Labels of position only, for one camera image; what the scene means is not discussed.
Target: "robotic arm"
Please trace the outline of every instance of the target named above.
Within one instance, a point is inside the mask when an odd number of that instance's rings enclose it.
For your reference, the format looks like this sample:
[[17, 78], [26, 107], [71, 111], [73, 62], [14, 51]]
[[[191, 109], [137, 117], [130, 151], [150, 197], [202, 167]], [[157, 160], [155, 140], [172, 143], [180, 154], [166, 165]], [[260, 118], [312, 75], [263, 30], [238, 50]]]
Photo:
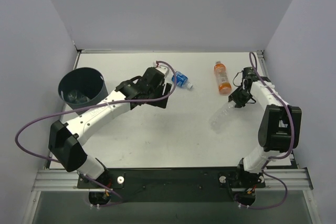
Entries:
[[[272, 94], [280, 96], [267, 77], [262, 77], [262, 79], [272, 92], [259, 80], [252, 67], [244, 68], [240, 86], [229, 96], [229, 101], [234, 101], [236, 108], [244, 107], [252, 99], [258, 101], [265, 111], [258, 131], [259, 145], [247, 157], [243, 158], [244, 171], [249, 173], [260, 173], [269, 157], [287, 152], [291, 140], [288, 115], [282, 104]], [[299, 142], [301, 109], [286, 102], [285, 104], [294, 122], [293, 148], [296, 148]]]
[[147, 68], [143, 76], [120, 83], [99, 104], [120, 100], [140, 100], [139, 102], [107, 104], [90, 109], [66, 123], [61, 123], [59, 120], [53, 123], [50, 128], [49, 149], [66, 171], [77, 170], [107, 185], [111, 179], [108, 170], [99, 160], [86, 154], [82, 146], [104, 125], [138, 105], [146, 103], [166, 108], [168, 98], [156, 102], [143, 100], [160, 98], [169, 93], [171, 84], [164, 82], [168, 72], [169, 68], [164, 66]]

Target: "orange bottle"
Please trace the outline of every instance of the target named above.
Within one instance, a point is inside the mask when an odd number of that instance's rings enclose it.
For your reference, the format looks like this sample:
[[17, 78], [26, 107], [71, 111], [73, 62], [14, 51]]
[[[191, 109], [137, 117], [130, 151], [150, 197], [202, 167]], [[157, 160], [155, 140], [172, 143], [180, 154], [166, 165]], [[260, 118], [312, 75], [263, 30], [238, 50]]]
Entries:
[[230, 94], [232, 87], [226, 74], [226, 67], [220, 61], [214, 67], [218, 90], [220, 94]]

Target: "black bucket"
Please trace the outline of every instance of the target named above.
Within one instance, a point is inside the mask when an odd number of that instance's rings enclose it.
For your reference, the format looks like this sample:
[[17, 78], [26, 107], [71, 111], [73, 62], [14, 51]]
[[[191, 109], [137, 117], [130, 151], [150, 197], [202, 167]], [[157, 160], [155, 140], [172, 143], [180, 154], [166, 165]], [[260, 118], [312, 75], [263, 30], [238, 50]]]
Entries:
[[93, 68], [78, 68], [67, 73], [58, 85], [58, 94], [72, 109], [98, 104], [108, 96], [102, 74]]

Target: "white tabletop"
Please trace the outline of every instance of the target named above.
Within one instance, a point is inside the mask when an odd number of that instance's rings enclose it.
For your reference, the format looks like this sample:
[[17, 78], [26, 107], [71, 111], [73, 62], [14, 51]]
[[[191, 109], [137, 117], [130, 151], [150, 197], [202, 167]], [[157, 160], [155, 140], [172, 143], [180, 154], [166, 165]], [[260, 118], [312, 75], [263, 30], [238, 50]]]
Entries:
[[[218, 93], [213, 68], [218, 60], [225, 64], [232, 84], [235, 74], [250, 66], [247, 52], [81, 54], [77, 68], [99, 70], [111, 92], [121, 81], [143, 75], [155, 60], [188, 76], [194, 89], [176, 88], [166, 109], [142, 105], [119, 116], [94, 134], [84, 150], [107, 168], [236, 166], [258, 144], [264, 112], [258, 103], [248, 104], [228, 118], [224, 133], [213, 132], [208, 120], [227, 102]], [[290, 160], [270, 165], [290, 165]], [[50, 168], [62, 166], [52, 162]]]

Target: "bottle cap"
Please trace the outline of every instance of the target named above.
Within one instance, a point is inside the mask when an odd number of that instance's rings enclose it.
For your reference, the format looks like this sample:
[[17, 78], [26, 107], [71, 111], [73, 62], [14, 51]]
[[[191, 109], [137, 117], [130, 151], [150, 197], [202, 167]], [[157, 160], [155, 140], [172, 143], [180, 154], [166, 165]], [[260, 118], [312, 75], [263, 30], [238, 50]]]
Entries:
[[189, 82], [189, 83], [187, 84], [187, 89], [191, 89], [192, 87], [193, 87], [193, 84]]

